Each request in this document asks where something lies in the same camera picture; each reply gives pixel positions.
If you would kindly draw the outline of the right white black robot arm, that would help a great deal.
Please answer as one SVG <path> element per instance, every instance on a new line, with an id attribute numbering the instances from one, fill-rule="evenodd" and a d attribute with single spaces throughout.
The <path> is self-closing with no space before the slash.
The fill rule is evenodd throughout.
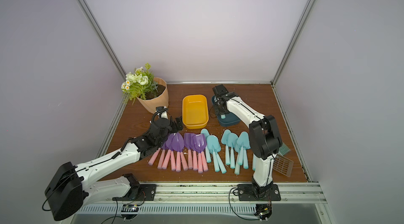
<path id="1" fill-rule="evenodd" d="M 269 190 L 273 185 L 275 157 L 283 145 L 276 119 L 272 115 L 266 116 L 255 111 L 222 84 L 213 87 L 213 92 L 213 108 L 217 117 L 233 113 L 248 126 L 250 148 L 257 157 L 252 184 L 258 193 Z"/>

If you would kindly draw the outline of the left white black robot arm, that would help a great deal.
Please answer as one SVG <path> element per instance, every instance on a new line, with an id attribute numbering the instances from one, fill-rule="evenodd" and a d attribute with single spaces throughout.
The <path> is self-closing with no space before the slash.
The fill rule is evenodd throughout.
<path id="1" fill-rule="evenodd" d="M 102 200 L 135 200 L 141 194 L 141 186 L 134 175 L 102 179 L 151 156 L 165 144 L 170 134 L 183 128 L 181 117 L 172 118 L 168 108 L 157 107 L 149 129 L 138 137 L 128 138 L 121 148 L 78 165 L 70 162 L 61 165 L 45 189 L 46 203 L 54 220 L 67 219 L 83 206 Z"/>

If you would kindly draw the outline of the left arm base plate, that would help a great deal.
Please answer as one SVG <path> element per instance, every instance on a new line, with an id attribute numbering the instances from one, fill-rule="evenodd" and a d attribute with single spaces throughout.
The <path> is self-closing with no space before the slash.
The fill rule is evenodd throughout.
<path id="1" fill-rule="evenodd" d="M 118 201 L 153 201 L 156 194 L 156 184 L 140 184 L 133 187 L 123 197 L 114 197 Z"/>

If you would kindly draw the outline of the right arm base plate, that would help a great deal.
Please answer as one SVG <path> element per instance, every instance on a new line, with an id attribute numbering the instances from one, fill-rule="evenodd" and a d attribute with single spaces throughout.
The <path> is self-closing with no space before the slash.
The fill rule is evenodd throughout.
<path id="1" fill-rule="evenodd" d="M 240 201 L 281 201 L 277 184 L 271 183 L 265 187 L 255 184 L 238 184 L 238 197 Z"/>

